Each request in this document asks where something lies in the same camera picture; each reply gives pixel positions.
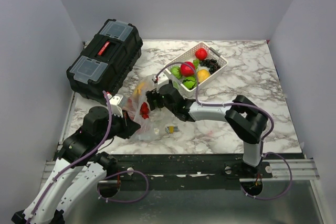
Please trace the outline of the yellow orange fake mango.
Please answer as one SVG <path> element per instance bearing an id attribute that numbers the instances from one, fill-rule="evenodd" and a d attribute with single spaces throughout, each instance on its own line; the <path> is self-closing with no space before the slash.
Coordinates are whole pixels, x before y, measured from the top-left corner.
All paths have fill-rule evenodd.
<path id="1" fill-rule="evenodd" d="M 141 98 L 143 95 L 145 95 L 145 93 L 147 92 L 147 83 L 146 82 L 140 82 L 134 89 L 131 97 L 133 99 L 139 99 Z"/>

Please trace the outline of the red lychee fruit bunch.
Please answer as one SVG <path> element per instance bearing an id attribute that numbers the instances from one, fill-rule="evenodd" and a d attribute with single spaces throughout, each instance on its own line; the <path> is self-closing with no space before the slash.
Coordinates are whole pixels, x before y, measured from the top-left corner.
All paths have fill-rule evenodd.
<path id="1" fill-rule="evenodd" d="M 148 119 L 149 118 L 149 107 L 148 104 L 146 102 L 143 102 L 141 107 L 140 107 L 140 115 L 144 118 L 144 119 Z"/>

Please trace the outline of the clear plastic bag of fruits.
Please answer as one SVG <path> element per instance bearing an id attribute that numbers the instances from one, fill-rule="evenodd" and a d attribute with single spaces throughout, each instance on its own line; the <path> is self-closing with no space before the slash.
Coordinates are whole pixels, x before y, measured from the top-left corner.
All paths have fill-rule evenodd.
<path id="1" fill-rule="evenodd" d="M 147 91 L 155 89 L 152 77 L 149 75 L 143 78 L 140 82 L 147 83 Z M 143 102 L 147 103 L 146 93 L 139 99 L 133 99 L 131 95 L 128 97 L 124 109 L 128 112 L 129 117 L 140 125 L 140 129 L 132 135 L 132 141 L 155 141 L 163 137 L 164 127 L 166 125 L 164 118 L 167 116 L 167 111 L 164 109 L 155 109 L 149 111 L 149 118 L 144 119 L 140 115 L 140 107 Z"/>

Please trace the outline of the green fake watermelon ball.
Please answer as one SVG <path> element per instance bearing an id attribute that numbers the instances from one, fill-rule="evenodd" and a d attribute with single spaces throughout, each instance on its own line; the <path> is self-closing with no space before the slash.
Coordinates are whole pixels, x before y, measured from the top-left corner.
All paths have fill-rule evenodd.
<path id="1" fill-rule="evenodd" d="M 185 77 L 182 84 L 188 89 L 192 90 L 197 86 L 197 82 L 194 76 Z"/>

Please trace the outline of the red fake peach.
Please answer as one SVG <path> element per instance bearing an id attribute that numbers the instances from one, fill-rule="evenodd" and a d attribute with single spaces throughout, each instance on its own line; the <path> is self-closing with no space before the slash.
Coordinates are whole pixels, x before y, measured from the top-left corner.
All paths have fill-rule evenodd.
<path id="1" fill-rule="evenodd" d="M 181 64 L 180 66 L 180 72 L 181 75 L 184 77 L 190 77 L 192 75 L 194 75 L 195 72 L 195 66 L 192 62 L 190 61 L 186 61 L 184 63 Z"/>

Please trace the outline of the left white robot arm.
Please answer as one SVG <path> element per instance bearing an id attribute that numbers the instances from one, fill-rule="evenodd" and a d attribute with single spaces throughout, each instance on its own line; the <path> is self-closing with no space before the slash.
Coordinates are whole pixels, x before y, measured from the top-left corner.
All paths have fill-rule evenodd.
<path id="1" fill-rule="evenodd" d="M 55 165 L 42 189 L 24 210 L 14 213 L 13 223 L 64 223 L 65 215 L 88 190 L 103 179 L 119 177 L 124 171 L 117 160 L 99 152 L 103 143 L 115 136 L 128 139 L 140 125 L 123 111 L 110 114 L 94 106 L 84 116 L 82 126 L 63 141 Z"/>

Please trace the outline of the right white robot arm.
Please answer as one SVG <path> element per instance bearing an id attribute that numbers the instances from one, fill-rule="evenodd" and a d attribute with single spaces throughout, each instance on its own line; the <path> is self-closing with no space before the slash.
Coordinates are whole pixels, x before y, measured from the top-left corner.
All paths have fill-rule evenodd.
<path id="1" fill-rule="evenodd" d="M 248 98 L 238 95 L 232 102 L 211 104 L 182 97 L 172 83 L 146 92 L 150 110 L 167 108 L 183 122 L 203 120 L 228 123 L 236 135 L 244 142 L 242 173 L 249 178 L 260 172 L 264 137 L 263 132 L 271 120 L 270 115 L 257 107 Z"/>

